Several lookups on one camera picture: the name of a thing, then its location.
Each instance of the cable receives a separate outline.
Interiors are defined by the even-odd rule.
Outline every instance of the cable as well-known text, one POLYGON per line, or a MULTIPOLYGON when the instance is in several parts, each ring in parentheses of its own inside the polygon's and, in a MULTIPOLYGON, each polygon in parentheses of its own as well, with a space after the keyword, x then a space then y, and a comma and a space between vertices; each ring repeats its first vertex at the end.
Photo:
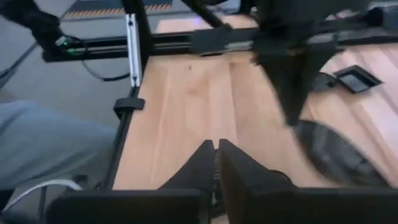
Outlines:
MULTIPOLYGON (((80 38, 75 37, 75 36, 72 36, 72 35, 65 35, 65 37, 68 37, 68 38, 70 38, 70 39, 72 39, 72 40, 77 40, 77 41, 80 42, 80 43, 84 46, 84 48, 85 48, 85 50, 84 50, 83 53, 81 53, 81 54, 74 54, 74 53, 71 53, 71 52, 68 52, 68 51, 67 51, 68 54, 71 54, 71 55, 84 55, 84 54, 87 54, 88 49, 89 49, 89 46, 87 45, 86 42, 84 42, 84 41, 81 40, 80 38)), ((101 81, 103 81, 103 82, 115 82, 115 81, 123 80, 123 79, 125 79, 125 78, 129 78, 129 77, 130 77, 130 73, 126 73, 126 74, 124 74, 124 75, 120 75, 120 76, 117 76, 117 77, 105 78, 105 77, 102 77, 102 75, 100 75, 98 72, 96 72, 96 71, 94 71, 93 69, 91 69, 91 68, 87 65, 87 63, 86 63, 86 61, 85 61, 84 59, 81 60, 81 64, 84 66, 84 68, 86 69, 86 71, 87 71, 90 75, 92 75, 94 78, 99 79, 99 80, 101 80, 101 81)))
POLYGON ((18 203, 21 199, 24 197, 28 196, 30 193, 32 193, 34 190, 37 190, 39 188, 49 186, 49 185, 61 185, 61 186, 66 186, 69 187, 73 190, 83 190, 82 187, 80 187, 78 184, 76 184, 72 180, 68 179, 55 179, 55 180, 49 180, 46 182, 43 182, 41 184, 38 184, 28 190, 26 190, 24 193, 20 194, 17 198, 15 198, 12 202, 8 203, 6 207, 2 210, 2 212, 8 212, 16 203, 18 203))

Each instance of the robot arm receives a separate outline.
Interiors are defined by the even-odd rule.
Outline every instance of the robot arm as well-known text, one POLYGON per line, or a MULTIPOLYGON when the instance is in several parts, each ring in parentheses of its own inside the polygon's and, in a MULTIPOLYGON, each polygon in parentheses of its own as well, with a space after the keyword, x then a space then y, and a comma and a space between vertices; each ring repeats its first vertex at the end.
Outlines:
POLYGON ((0 0, 0 15, 31 30, 37 43, 46 52, 62 54, 66 41, 58 17, 41 11, 34 0, 0 0))

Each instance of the black device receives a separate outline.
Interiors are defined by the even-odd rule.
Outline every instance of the black device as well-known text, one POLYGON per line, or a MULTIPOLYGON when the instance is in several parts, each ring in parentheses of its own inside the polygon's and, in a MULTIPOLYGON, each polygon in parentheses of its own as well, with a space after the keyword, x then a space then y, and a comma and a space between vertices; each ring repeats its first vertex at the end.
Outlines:
POLYGON ((382 81, 358 65, 353 65, 335 72, 340 84, 352 94, 362 93, 382 84, 382 81))
POLYGON ((48 224, 211 223, 213 172, 219 169, 230 224, 396 223, 398 190, 300 188, 280 171, 269 170, 226 139, 219 164, 205 141, 158 190, 82 191, 56 199, 48 224))

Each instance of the black cable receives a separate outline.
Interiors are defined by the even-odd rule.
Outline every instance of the black cable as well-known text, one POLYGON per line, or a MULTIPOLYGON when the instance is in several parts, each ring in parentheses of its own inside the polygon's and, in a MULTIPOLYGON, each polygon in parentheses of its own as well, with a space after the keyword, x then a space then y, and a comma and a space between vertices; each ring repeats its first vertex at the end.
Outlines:
MULTIPOLYGON (((75 37, 75 36, 72 36, 72 35, 64 35, 64 36, 65 36, 65 37, 68 37, 68 38, 70 38, 70 39, 72 39, 72 40, 76 40, 76 41, 80 42, 80 43, 84 46, 84 48, 85 48, 85 50, 83 51, 83 53, 81 53, 81 55, 87 54, 88 49, 89 49, 89 46, 87 45, 86 42, 84 42, 84 41, 81 40, 80 38, 75 37)), ((130 77, 130 73, 126 73, 126 74, 124 74, 124 75, 120 75, 120 76, 117 76, 117 77, 105 78, 105 77, 102 77, 102 75, 100 75, 98 72, 96 72, 96 71, 94 71, 93 69, 91 69, 91 68, 87 65, 87 63, 86 63, 86 61, 85 61, 84 59, 81 60, 81 64, 84 66, 84 68, 86 69, 86 71, 87 71, 90 75, 92 75, 94 78, 99 79, 99 80, 101 80, 101 81, 103 81, 103 82, 115 82, 115 81, 123 80, 123 79, 125 79, 125 78, 129 78, 129 77, 130 77)))

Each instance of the gray floor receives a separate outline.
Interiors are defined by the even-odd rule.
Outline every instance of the gray floor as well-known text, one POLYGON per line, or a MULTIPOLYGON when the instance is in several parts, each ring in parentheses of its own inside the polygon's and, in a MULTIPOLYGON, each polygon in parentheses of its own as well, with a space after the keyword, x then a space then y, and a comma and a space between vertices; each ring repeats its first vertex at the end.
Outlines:
MULTIPOLYGON (((42 9, 61 16, 75 0, 37 0, 42 9)), ((237 0, 229 1, 223 7, 237 7, 237 0)), ((172 11, 185 11, 188 8, 180 1, 174 1, 172 11)), ((152 30, 161 19, 192 16, 190 13, 178 15, 150 16, 152 30)), ((68 34, 80 38, 124 35, 122 18, 95 21, 65 21, 62 28, 68 34)), ((0 18, 0 70, 12 64, 34 43, 29 32, 0 18)), ((50 107, 60 113, 99 122, 117 128, 119 122, 112 107, 114 102, 127 95, 129 81, 102 83, 87 73, 80 62, 44 63, 41 50, 36 48, 16 74, 0 91, 0 99, 29 100, 50 107)), ((88 64, 107 76, 121 75, 128 71, 125 58, 95 60, 88 64)))

